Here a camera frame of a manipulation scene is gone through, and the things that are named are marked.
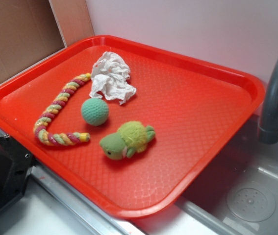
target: green ball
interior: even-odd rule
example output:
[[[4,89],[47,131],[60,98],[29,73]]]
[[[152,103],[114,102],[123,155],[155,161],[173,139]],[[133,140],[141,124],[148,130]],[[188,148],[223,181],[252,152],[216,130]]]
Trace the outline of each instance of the green ball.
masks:
[[[81,107],[83,119],[90,125],[102,125],[108,119],[108,105],[99,98],[86,100]]]

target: turtle plush toy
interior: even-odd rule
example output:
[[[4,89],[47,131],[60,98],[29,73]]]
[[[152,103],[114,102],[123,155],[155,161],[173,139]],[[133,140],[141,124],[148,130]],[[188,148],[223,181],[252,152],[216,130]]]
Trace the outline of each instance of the turtle plush toy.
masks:
[[[151,126],[144,126],[139,121],[124,123],[116,133],[110,134],[100,141],[105,155],[113,160],[131,158],[136,152],[146,150],[148,142],[155,137]]]

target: multicolored rope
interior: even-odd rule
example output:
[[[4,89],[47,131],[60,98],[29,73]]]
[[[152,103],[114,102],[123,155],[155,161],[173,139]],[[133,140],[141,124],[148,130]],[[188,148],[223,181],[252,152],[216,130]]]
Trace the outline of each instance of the multicolored rope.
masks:
[[[49,133],[46,128],[59,113],[62,107],[66,105],[66,102],[70,96],[73,95],[79,87],[83,86],[90,79],[91,74],[89,73],[81,74],[80,76],[75,77],[63,87],[56,99],[49,107],[46,108],[43,114],[35,122],[33,128],[33,132],[40,142],[49,146],[68,146],[89,141],[89,133],[74,132],[66,134],[52,134]]]

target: crumpled tissue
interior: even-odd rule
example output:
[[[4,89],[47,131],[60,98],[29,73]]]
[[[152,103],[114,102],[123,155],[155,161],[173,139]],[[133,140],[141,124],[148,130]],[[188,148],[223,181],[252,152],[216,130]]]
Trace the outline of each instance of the crumpled tissue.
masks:
[[[118,54],[105,52],[93,65],[90,96],[102,98],[103,96],[98,94],[102,92],[107,100],[121,99],[119,104],[124,104],[136,93],[136,88],[126,81],[130,79],[129,74],[129,66]]]

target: turtle head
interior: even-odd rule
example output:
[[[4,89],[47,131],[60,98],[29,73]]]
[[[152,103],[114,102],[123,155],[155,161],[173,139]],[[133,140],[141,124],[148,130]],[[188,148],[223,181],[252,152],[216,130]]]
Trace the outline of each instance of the turtle head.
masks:
[[[119,133],[110,134],[100,141],[105,155],[112,160],[121,160],[126,157],[127,146]]]

